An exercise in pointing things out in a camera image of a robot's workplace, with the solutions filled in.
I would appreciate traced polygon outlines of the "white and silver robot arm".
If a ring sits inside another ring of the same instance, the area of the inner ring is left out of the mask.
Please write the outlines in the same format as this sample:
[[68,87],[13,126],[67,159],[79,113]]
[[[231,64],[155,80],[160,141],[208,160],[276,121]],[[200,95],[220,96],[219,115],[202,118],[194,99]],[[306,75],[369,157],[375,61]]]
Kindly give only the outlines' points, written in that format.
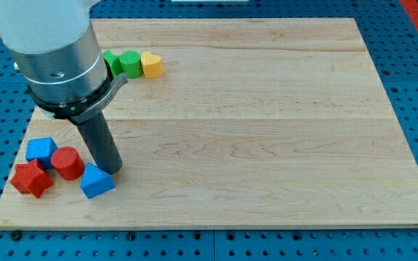
[[0,0],[0,36],[34,102],[81,125],[102,116],[127,78],[107,69],[90,19],[98,0]]

